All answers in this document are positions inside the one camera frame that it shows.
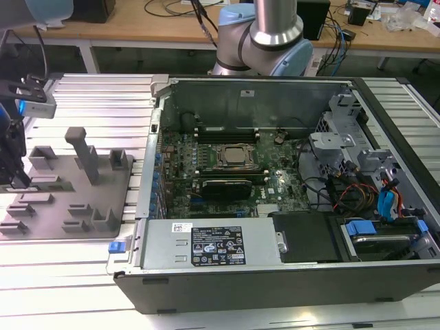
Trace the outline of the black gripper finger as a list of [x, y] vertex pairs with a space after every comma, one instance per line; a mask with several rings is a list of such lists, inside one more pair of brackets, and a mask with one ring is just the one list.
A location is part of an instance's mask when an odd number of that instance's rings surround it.
[[12, 187], [15, 189], [26, 189], [30, 186], [30, 178], [25, 173], [22, 167], [18, 167], [14, 171], [14, 177], [12, 179]]

